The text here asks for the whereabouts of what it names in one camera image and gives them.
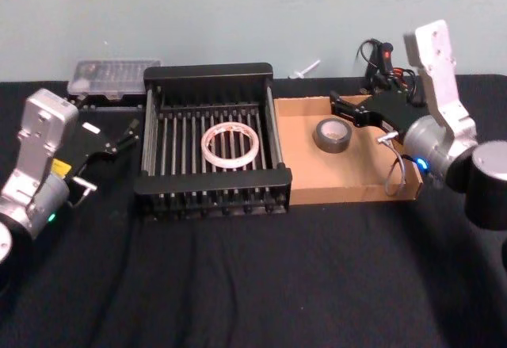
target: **metal bracket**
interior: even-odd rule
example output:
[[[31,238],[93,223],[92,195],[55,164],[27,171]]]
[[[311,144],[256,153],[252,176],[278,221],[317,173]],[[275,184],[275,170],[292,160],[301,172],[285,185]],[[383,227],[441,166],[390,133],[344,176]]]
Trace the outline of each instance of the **metal bracket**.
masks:
[[[449,157],[477,144],[475,122],[459,100],[456,60],[445,21],[435,21],[405,35],[410,65],[422,77],[430,114],[446,129],[441,149]]]
[[[28,98],[17,135],[21,141],[17,164],[2,189],[3,197],[25,207],[30,204],[77,119],[78,109],[49,90],[38,90]]]

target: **cardboard box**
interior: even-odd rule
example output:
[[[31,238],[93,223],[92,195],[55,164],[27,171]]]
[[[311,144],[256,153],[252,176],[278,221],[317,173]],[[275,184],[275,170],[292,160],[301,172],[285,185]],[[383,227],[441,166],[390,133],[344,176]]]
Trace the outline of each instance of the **cardboard box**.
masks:
[[[359,103],[366,96],[346,97]],[[317,123],[331,115],[328,97],[278,98],[275,100],[276,122],[285,164],[292,170],[291,205],[358,201],[414,200],[422,179],[417,166],[405,161],[406,186],[397,197],[384,192],[395,154],[379,145],[383,135],[378,128],[354,128],[349,148],[339,154],[321,151],[312,133]],[[394,192],[401,180],[395,168],[389,190]]]

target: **duct tape roll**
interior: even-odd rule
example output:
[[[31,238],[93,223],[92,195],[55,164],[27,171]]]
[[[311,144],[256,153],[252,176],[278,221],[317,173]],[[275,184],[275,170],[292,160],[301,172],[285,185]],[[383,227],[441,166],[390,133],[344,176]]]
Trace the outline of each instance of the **duct tape roll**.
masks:
[[[352,129],[343,120],[327,118],[317,124],[313,137],[315,144],[322,151],[337,154],[349,146]]]

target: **black dish rack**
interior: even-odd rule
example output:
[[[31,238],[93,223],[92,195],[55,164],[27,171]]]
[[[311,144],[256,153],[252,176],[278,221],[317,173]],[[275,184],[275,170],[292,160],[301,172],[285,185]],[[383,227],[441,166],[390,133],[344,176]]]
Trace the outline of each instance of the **black dish rack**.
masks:
[[[280,149],[271,65],[151,67],[144,82],[143,156],[134,187],[144,212],[182,218],[288,211],[292,174]],[[225,121],[248,124],[259,136],[251,164],[224,170],[202,156],[202,135]],[[223,133],[213,148],[218,156],[237,157],[250,140]]]

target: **black table cloth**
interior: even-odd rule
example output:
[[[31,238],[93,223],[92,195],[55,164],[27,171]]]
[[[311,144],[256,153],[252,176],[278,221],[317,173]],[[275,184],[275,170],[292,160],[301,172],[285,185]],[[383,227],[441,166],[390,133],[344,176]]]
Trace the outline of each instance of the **black table cloth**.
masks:
[[[507,140],[507,77],[458,77],[481,141]],[[0,84],[0,182],[24,101],[65,82]],[[276,80],[276,97],[352,94],[356,79]],[[112,136],[140,113],[82,116]],[[467,221],[463,196],[292,207],[286,215],[141,222],[139,149],[88,178],[4,296],[0,346],[507,346],[507,234]]]

